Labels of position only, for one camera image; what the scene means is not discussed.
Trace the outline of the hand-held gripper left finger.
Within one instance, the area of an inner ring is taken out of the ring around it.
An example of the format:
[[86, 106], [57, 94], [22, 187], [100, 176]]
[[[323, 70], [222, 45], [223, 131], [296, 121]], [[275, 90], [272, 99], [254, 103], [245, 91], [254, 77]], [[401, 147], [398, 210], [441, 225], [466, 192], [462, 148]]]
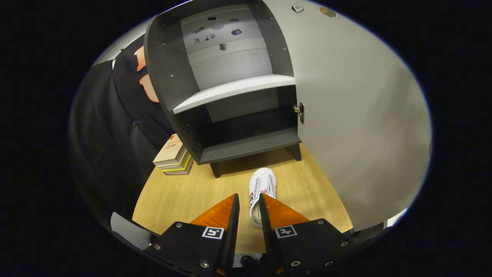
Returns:
[[239, 195], [232, 194], [189, 223], [172, 223], [144, 252], [182, 277], [229, 276], [239, 212]]

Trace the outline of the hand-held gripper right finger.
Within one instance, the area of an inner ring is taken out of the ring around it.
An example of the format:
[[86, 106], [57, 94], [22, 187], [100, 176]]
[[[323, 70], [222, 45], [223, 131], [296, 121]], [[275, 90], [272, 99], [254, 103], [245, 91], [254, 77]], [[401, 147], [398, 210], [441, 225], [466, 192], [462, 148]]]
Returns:
[[358, 251], [350, 231], [340, 232], [326, 219], [309, 220], [266, 194], [259, 197], [266, 276], [321, 277]]

